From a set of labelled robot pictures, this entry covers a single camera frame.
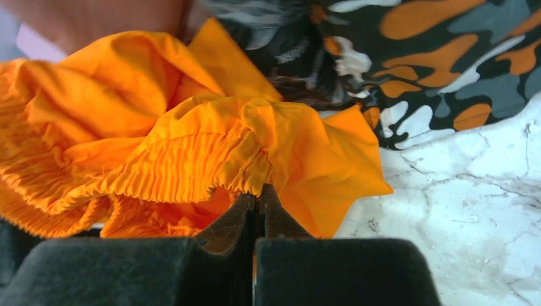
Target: person's arm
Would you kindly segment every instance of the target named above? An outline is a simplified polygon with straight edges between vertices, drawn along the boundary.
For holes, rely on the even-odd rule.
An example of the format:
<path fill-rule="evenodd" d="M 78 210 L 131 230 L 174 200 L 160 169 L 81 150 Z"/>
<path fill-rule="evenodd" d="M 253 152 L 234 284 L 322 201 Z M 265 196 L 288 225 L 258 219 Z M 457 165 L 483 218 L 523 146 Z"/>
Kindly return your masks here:
<path fill-rule="evenodd" d="M 0 0 L 0 5 L 71 54 L 98 38 L 130 30 L 178 34 L 183 0 Z"/>

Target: black object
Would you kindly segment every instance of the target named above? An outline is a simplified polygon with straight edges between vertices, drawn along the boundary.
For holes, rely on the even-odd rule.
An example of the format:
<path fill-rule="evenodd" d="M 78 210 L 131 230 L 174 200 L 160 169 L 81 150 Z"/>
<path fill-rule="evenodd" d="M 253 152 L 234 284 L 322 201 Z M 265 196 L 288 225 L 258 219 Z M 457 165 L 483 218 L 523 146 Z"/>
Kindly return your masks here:
<path fill-rule="evenodd" d="M 41 242 L 0 219 L 0 297 L 30 250 Z"/>
<path fill-rule="evenodd" d="M 314 239 L 281 206 L 272 186 L 259 200 L 240 195 L 194 238 L 42 242 L 0 296 L 1 306 L 253 302 L 439 305 L 426 262 L 411 243 Z"/>
<path fill-rule="evenodd" d="M 316 110 L 344 110 L 346 94 L 310 19 L 307 0 L 206 0 L 248 59 L 287 101 Z"/>

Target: ruffled fabric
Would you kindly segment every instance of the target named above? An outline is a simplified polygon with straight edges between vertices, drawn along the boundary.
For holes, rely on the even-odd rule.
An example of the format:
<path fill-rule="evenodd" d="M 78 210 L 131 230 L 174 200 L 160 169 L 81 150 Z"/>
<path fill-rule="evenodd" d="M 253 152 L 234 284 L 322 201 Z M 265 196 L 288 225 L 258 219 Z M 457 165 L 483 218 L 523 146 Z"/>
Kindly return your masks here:
<path fill-rule="evenodd" d="M 43 237 L 100 220 L 103 237 L 195 235 L 265 183 L 331 237 L 357 198 L 392 191 L 358 106 L 321 120 L 282 102 L 214 19 L 188 47 L 133 31 L 0 64 L 0 175 L 0 215 Z"/>

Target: white marble surface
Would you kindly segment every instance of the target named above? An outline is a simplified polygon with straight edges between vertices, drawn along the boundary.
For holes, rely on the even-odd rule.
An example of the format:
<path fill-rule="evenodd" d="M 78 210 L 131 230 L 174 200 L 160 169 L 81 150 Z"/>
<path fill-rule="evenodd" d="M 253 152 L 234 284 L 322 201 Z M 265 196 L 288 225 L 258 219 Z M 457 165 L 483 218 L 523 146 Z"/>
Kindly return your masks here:
<path fill-rule="evenodd" d="M 541 305 L 541 96 L 382 163 L 394 194 L 357 201 L 337 237 L 411 240 L 446 306 Z"/>

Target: black fabric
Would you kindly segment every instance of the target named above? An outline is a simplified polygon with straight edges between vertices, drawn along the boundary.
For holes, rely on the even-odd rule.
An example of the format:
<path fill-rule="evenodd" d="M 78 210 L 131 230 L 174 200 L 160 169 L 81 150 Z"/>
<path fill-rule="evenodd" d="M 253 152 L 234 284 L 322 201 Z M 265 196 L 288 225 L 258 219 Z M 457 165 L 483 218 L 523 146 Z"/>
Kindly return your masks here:
<path fill-rule="evenodd" d="M 353 105 L 334 71 L 306 0 L 206 0 L 248 58 L 285 100 L 317 110 Z"/>
<path fill-rule="evenodd" d="M 40 238 L 0 219 L 0 289 L 10 283 L 23 259 L 39 242 Z"/>
<path fill-rule="evenodd" d="M 423 255 L 404 240 L 260 240 L 256 251 L 257 306 L 440 304 Z"/>
<path fill-rule="evenodd" d="M 382 147 L 499 122 L 541 91 L 541 1 L 309 1 Z"/>
<path fill-rule="evenodd" d="M 224 303 L 232 298 L 230 270 L 190 238 L 47 240 L 24 260 L 0 305 L 247 305 Z"/>

